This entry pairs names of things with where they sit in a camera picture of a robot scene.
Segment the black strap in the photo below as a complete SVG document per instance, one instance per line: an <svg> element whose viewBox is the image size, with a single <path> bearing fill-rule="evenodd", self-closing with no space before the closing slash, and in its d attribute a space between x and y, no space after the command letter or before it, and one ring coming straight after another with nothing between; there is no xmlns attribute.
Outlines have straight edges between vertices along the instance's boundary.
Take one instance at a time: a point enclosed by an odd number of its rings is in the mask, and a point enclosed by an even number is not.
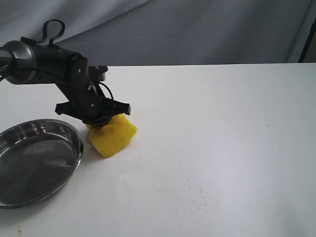
<svg viewBox="0 0 316 237"><path fill-rule="evenodd" d="M52 20L46 21L46 22L44 23L44 25L43 25L43 37L42 37L39 41L37 41L37 43L43 43L43 42L46 41L46 39L47 39L47 26L48 26L48 24L49 24L50 22L52 22L52 21L57 21L57 22L59 22L59 23L61 24L61 30L59 31L59 33L58 33L56 36L50 38L50 40L49 40L49 45L53 45L54 40L56 40L56 39L62 37L62 35L63 35L64 32L65 32L65 23L62 22L62 21L60 21L60 20L57 20L57 19L52 19Z"/></svg>

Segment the gray backdrop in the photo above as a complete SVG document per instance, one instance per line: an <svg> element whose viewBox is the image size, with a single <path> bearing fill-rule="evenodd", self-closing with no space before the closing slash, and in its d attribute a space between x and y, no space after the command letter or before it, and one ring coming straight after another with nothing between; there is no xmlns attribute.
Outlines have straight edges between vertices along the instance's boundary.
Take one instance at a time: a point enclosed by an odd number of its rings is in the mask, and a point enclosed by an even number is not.
<svg viewBox="0 0 316 237"><path fill-rule="evenodd" d="M1 43L66 23L62 47L91 65L295 62L314 0L2 0Z"/></svg>

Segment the metal plate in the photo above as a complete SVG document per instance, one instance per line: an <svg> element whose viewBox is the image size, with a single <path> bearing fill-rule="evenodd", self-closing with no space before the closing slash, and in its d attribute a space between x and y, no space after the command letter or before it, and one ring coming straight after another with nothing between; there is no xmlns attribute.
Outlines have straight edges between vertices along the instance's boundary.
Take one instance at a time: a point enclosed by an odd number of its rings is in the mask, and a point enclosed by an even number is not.
<svg viewBox="0 0 316 237"><path fill-rule="evenodd" d="M29 121L0 134L0 208L44 200L78 167L83 141L71 125L52 119Z"/></svg>

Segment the yellow sponge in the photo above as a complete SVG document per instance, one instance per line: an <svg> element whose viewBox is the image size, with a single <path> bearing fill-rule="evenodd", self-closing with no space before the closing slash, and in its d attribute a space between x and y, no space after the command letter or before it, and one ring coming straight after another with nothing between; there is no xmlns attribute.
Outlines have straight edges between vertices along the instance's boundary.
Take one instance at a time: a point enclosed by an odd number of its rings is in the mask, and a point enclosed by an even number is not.
<svg viewBox="0 0 316 237"><path fill-rule="evenodd" d="M109 158L126 147L137 132L125 115L116 115L103 127L92 127L88 139L94 148L104 157Z"/></svg>

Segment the white tabletop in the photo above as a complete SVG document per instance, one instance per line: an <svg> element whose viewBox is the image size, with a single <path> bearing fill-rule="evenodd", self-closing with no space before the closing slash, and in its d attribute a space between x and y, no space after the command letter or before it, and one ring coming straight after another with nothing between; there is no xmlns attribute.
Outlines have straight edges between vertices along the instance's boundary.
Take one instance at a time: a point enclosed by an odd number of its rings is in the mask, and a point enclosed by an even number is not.
<svg viewBox="0 0 316 237"><path fill-rule="evenodd" d="M0 210L1 237L314 237L316 64L111 67L139 131L40 204ZM0 130L55 114L54 85L0 83Z"/></svg>

